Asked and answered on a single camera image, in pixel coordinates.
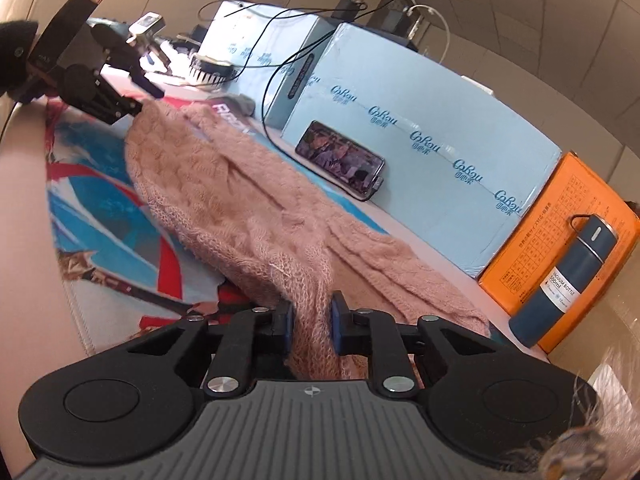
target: metal bolt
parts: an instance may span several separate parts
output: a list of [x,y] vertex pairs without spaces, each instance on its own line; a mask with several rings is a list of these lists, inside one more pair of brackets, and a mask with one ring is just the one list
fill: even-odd
[[415,383],[409,377],[395,375],[392,377],[387,377],[383,381],[382,385],[390,392],[402,393],[408,392],[415,386]]
[[238,387],[238,381],[233,377],[214,377],[207,383],[207,388],[218,394],[226,394],[232,392]]

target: pink fabric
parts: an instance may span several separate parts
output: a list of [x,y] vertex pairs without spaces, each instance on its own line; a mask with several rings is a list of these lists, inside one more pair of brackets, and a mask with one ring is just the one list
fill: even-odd
[[258,303],[292,301],[290,365],[300,378],[364,374],[360,361],[333,352],[332,290],[352,309],[385,310],[398,322],[436,314],[488,333],[484,315],[405,243],[372,231],[206,105],[147,102],[127,134],[126,161],[142,200],[186,247]]

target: smartphone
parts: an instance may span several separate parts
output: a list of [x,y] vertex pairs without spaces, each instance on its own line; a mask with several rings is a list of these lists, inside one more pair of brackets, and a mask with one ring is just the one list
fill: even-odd
[[382,184],[384,158],[318,121],[306,129],[296,153],[363,198]]

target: tiled ceiling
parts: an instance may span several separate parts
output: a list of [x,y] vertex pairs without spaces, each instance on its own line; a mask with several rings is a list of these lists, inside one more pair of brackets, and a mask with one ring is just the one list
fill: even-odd
[[[640,138],[640,0],[417,0],[542,79],[623,144]],[[442,25],[431,18],[434,25]]]

